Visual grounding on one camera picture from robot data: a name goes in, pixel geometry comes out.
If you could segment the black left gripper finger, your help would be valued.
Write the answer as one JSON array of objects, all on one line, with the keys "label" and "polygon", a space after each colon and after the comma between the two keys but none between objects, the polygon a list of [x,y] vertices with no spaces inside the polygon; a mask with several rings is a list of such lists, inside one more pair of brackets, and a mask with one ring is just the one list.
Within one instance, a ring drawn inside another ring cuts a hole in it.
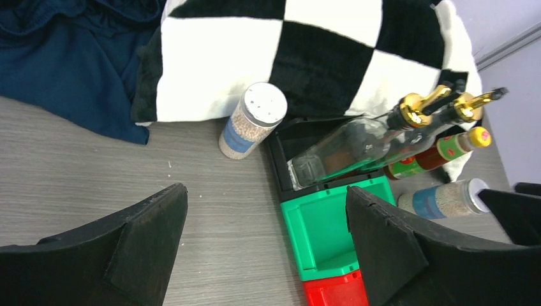
[{"label": "black left gripper finger", "polygon": [[514,244],[540,245],[540,184],[519,182],[512,192],[483,189],[478,197]]}]

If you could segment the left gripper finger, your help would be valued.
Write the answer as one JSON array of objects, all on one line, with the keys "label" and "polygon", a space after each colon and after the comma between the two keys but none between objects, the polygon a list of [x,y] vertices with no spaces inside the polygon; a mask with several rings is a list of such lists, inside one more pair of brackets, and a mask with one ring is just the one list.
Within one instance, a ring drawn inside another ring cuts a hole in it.
[{"label": "left gripper finger", "polygon": [[346,216],[370,305],[540,304],[540,245],[461,233],[359,187]]},{"label": "left gripper finger", "polygon": [[1,247],[2,305],[162,305],[188,211],[180,183],[34,245]]}]

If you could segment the yellow-capped sauce bottle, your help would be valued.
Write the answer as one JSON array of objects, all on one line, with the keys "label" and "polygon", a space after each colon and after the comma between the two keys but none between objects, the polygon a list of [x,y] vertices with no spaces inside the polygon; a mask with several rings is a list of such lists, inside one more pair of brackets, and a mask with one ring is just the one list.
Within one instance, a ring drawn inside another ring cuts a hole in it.
[{"label": "yellow-capped sauce bottle", "polygon": [[469,131],[440,138],[427,150],[412,157],[384,167],[388,179],[400,180],[406,177],[437,169],[467,153],[490,146],[492,136],[484,127],[475,127]]}]

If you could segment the gold-top oil bottle brown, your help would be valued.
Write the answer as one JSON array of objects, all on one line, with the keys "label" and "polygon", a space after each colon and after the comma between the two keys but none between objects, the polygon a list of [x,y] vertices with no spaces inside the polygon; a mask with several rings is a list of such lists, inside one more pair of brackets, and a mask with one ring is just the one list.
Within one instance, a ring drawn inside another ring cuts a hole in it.
[{"label": "gold-top oil bottle brown", "polygon": [[454,126],[478,121],[482,116],[484,105],[501,99],[507,93],[506,87],[499,87],[473,96],[456,87],[445,99],[444,104],[431,114],[430,125],[401,133],[390,141],[389,151],[383,157],[356,170],[363,172],[377,170],[427,150],[439,134]]}]

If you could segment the gold-top clear glass bottle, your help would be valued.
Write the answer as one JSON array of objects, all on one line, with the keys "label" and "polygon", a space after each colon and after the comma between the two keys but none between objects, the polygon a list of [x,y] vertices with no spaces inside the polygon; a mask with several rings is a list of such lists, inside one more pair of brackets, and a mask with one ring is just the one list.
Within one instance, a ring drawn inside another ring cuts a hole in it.
[{"label": "gold-top clear glass bottle", "polygon": [[401,133],[430,125],[431,114],[452,92],[452,84],[445,82],[427,96],[407,94],[383,115],[360,116],[340,125],[287,162],[293,189],[328,181],[383,157]]}]

